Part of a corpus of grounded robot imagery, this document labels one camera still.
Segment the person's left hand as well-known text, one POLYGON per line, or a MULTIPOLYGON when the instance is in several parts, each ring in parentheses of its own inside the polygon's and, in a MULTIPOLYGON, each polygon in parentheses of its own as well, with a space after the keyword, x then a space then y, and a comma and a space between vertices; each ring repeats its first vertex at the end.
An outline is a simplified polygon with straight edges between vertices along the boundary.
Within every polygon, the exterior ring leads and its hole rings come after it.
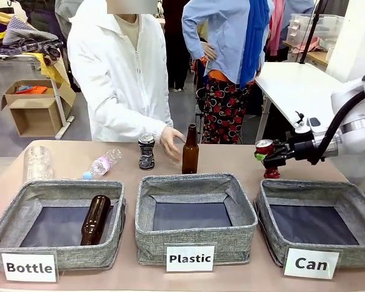
POLYGON ((160 137, 160 143, 164 150, 164 153, 174 162, 180 162, 182 158, 182 154, 180 150, 177 148, 174 138, 178 138, 181 142, 185 142, 185 136, 179 132, 178 130, 166 126, 160 137))

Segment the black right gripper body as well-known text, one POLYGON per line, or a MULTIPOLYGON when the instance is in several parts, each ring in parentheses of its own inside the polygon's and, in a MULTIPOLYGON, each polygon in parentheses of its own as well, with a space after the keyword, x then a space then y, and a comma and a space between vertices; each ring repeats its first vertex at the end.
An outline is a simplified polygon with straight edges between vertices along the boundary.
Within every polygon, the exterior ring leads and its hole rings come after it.
POLYGON ((285 160, 295 159, 296 161, 311 161, 316 154, 316 148, 312 139, 305 141, 290 139, 286 141, 286 145, 287 150, 284 154, 285 160))

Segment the blue-shirt person's hand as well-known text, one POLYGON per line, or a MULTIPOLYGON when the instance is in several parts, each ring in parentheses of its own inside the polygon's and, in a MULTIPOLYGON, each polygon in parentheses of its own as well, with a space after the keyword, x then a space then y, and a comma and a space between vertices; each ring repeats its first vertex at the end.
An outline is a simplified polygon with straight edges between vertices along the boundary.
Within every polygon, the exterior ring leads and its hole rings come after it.
POLYGON ((211 44, 202 42, 201 45, 203 47, 204 57, 207 60, 215 60, 217 58, 216 51, 211 44))

